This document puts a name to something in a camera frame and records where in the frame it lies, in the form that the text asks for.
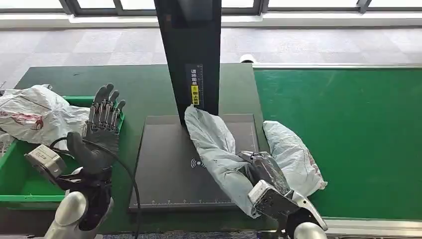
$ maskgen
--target cable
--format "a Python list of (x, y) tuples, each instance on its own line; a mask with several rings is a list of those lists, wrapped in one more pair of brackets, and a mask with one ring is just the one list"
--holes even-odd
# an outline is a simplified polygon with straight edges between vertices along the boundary
[[(51, 143), (50, 148), (51, 149), (56, 149), (56, 148), (54, 148), (54, 146), (58, 142), (63, 141), (63, 140), (66, 140), (66, 137), (61, 137), (61, 138), (56, 139), (55, 141), (53, 141)], [(138, 206), (138, 213), (137, 213), (138, 214), (138, 217), (136, 218), (137, 223), (136, 223), (136, 233), (135, 233), (135, 239), (137, 239), (138, 236), (139, 236), (139, 228), (141, 227), (141, 220), (140, 220), (140, 215), (141, 215), (141, 213), (140, 213), (140, 211), (141, 211), (141, 203), (140, 202), (141, 202), (141, 199), (140, 199), (140, 196), (139, 196), (139, 190), (138, 190), (138, 185), (137, 185), (136, 180), (135, 180), (135, 176), (132, 174), (132, 172), (130, 171), (129, 167), (125, 163), (123, 163), (115, 153), (111, 152), (106, 147), (101, 146), (101, 145), (99, 145), (97, 143), (88, 141), (86, 139), (82, 139), (82, 142), (87, 143), (87, 144), (90, 144), (90, 145), (92, 145), (92, 146), (94, 146), (94, 147), (96, 147), (98, 149), (101, 149), (102, 151), (108, 153), (109, 155), (111, 155), (126, 170), (127, 174), (129, 175), (130, 179), (132, 180), (133, 188), (135, 189), (136, 202), (137, 202), (137, 206)]]

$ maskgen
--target black cable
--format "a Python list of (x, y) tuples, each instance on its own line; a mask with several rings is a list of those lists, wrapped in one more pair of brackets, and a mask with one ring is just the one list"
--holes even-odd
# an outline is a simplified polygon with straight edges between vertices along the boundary
[[(54, 146), (58, 142), (63, 141), (63, 140), (66, 140), (66, 137), (61, 137), (61, 138), (56, 139), (55, 141), (53, 141), (51, 143), (50, 148), (51, 149), (56, 149), (56, 148), (54, 148)], [(132, 174), (132, 172), (130, 171), (129, 167), (125, 163), (123, 163), (120, 160), (120, 158), (115, 153), (111, 152), (106, 147), (101, 146), (101, 145), (99, 145), (97, 143), (88, 141), (86, 139), (82, 139), (82, 142), (87, 143), (87, 144), (90, 144), (90, 145), (92, 145), (92, 146), (94, 146), (94, 147), (96, 147), (98, 149), (101, 149), (102, 151), (108, 153), (109, 155), (111, 155), (126, 170), (127, 174), (129, 175), (130, 179), (132, 180), (133, 188), (135, 189), (136, 202), (137, 202), (137, 206), (138, 206), (138, 213), (137, 213), (138, 214), (138, 217), (136, 219), (137, 223), (136, 223), (136, 233), (135, 233), (135, 239), (137, 239), (138, 236), (139, 236), (139, 228), (141, 227), (141, 220), (140, 220), (140, 215), (141, 215), (141, 213), (140, 213), (140, 211), (141, 211), (141, 203), (140, 202), (141, 202), (141, 199), (140, 199), (140, 196), (139, 196), (139, 190), (138, 190), (138, 185), (137, 185), (136, 180), (135, 180), (135, 176)]]
[(58, 148), (50, 148), (50, 149), (53, 150), (54, 152), (56, 152), (57, 154), (62, 154), (62, 155), (66, 155), (66, 156), (73, 158), (73, 155), (67, 150), (61, 150), (61, 149), (58, 149)]

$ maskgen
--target nfc symbol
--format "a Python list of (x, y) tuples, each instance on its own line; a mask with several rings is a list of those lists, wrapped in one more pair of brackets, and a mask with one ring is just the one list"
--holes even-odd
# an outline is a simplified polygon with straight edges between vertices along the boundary
[(197, 161), (196, 159), (193, 158), (191, 160), (191, 168), (195, 168), (195, 167), (198, 167), (198, 166), (201, 166), (201, 167), (205, 168), (205, 164), (204, 163), (202, 163), (201, 161)]

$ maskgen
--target robotic arm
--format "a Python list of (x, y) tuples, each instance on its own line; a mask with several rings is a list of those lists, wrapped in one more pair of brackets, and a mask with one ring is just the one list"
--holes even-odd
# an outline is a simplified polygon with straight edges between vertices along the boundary
[[(40, 145), (25, 155), (45, 178), (66, 191), (45, 239), (93, 239), (113, 207), (111, 165), (118, 153), (120, 114), (125, 101), (117, 104), (119, 92), (111, 94), (112, 90), (110, 83), (96, 93), (84, 138), (70, 132), (50, 147)], [(67, 140), (69, 151), (54, 148), (61, 140)], [(62, 175), (66, 164), (58, 153), (72, 156), (81, 167)]]
[(326, 239), (327, 224), (304, 196), (289, 187), (277, 162), (267, 152), (240, 152), (251, 164), (253, 189), (248, 198), (254, 208), (279, 224), (275, 235), (291, 239)]

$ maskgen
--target yellow label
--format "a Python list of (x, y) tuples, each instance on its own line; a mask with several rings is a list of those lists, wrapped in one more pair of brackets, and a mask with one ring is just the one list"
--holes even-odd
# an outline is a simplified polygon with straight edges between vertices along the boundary
[(194, 106), (199, 105), (199, 88), (198, 86), (191, 86), (191, 93), (192, 93), (192, 104)]

